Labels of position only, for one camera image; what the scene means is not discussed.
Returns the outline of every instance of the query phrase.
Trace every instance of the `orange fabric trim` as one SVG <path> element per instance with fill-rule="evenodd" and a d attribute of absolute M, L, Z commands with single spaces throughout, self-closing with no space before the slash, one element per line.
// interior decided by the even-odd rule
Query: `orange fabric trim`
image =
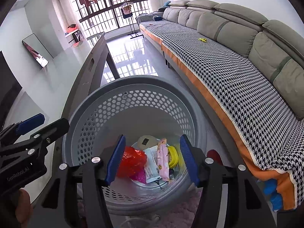
<path fill-rule="evenodd" d="M 184 74 L 189 78 L 189 80 L 196 86 L 196 88 L 200 91 L 200 93 L 204 96 L 208 104 L 213 108 L 218 117 L 221 119 L 224 126 L 227 128 L 231 136 L 233 137 L 237 148 L 245 161 L 250 172 L 262 181 L 269 180 L 271 178 L 277 179 L 277 192 L 282 195 L 283 198 L 283 207 L 284 210 L 294 209 L 295 208 L 295 194 L 294 194 L 294 185 L 290 180 L 290 176 L 288 172 L 283 174 L 278 173 L 275 170 L 261 170 L 257 167 L 250 153 L 243 143 L 241 137 L 239 136 L 234 124 L 229 119 L 227 114 L 223 111 L 221 106 L 218 104 L 216 99 L 210 94 L 208 89 L 204 86 L 204 84 L 183 64 L 183 62 L 175 56 L 167 47 L 163 44 L 161 49 L 171 57 L 171 59 L 177 64 L 177 66 L 184 72 Z"/>
<path fill-rule="evenodd" d="M 141 31 L 143 31 L 145 34 L 147 34 L 150 38 L 152 38 L 156 43 L 158 43 L 160 46 L 162 46 L 163 40 L 154 36 L 152 33 L 150 33 L 148 30 L 145 29 L 144 26 L 139 25 L 139 28 Z"/>

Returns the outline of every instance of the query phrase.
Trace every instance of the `laundry basket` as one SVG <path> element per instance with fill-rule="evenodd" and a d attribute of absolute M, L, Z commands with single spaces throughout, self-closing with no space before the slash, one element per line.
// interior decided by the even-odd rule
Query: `laundry basket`
<path fill-rule="evenodd" d="M 179 149 L 186 134 L 195 147 L 206 151 L 205 117 L 188 91 L 154 76 L 132 76 L 97 89 L 76 109 L 69 132 L 63 138 L 63 161 L 70 166 L 84 164 L 126 136 L 128 146 L 142 135 L 167 138 L 179 154 L 179 172 L 169 182 L 139 184 L 115 178 L 103 188 L 109 213 L 134 216 L 159 210 L 176 200 L 191 185 Z M 82 186 L 78 185 L 82 196 Z"/>

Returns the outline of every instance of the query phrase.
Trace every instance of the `mirror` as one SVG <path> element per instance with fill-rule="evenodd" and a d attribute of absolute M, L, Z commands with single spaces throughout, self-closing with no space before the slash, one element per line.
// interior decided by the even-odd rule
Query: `mirror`
<path fill-rule="evenodd" d="M 22 43 L 42 67 L 45 67 L 53 59 L 34 33 L 22 40 Z"/>

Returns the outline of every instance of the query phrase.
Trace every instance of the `sofa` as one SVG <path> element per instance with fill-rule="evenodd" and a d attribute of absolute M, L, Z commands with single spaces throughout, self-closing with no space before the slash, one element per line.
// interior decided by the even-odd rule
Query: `sofa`
<path fill-rule="evenodd" d="M 284 210 L 296 208 L 304 198 L 304 38 L 237 4 L 169 6 L 136 17 L 143 36 L 188 84 L 234 164 L 276 179 Z"/>

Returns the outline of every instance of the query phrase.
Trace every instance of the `pink snack package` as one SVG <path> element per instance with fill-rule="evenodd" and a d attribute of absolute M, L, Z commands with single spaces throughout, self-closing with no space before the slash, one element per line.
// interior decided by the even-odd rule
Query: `pink snack package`
<path fill-rule="evenodd" d="M 136 181 L 146 184 L 146 174 L 145 174 L 144 169 L 137 172 L 135 175 L 131 176 L 130 178 L 132 180 L 136 180 Z"/>
<path fill-rule="evenodd" d="M 159 175 L 164 181 L 169 181 L 169 157 L 167 139 L 161 139 L 157 146 L 157 166 Z"/>

